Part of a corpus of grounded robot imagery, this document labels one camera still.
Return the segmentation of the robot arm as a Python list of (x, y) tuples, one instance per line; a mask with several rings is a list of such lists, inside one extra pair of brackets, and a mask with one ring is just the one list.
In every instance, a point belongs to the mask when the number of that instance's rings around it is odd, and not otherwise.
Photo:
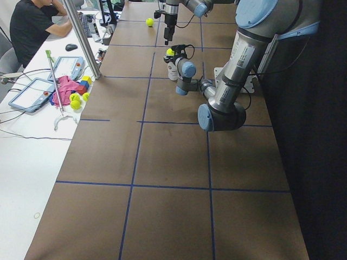
[(234, 3), (238, 28), (230, 58), (215, 81), (193, 78), (196, 67), (187, 58), (185, 44), (173, 45), (173, 54), (164, 56), (164, 62), (172, 63), (178, 71), (177, 94), (199, 91), (207, 99), (197, 113), (200, 127), (207, 132), (234, 130), (245, 123), (245, 109), (236, 98), (250, 71), (261, 61), (274, 36), (282, 40), (316, 33), (322, 6), (321, 1)]
[(173, 35), (178, 19), (179, 5), (183, 5), (189, 11), (193, 13), (193, 16), (201, 18), (206, 16), (212, 11), (215, 4), (238, 4), (239, 1), (205, 1), (205, 0), (168, 0), (159, 1), (159, 9), (155, 11), (155, 19), (161, 15), (164, 16), (164, 23), (166, 27), (164, 29), (164, 44), (167, 46), (169, 42), (172, 42)]

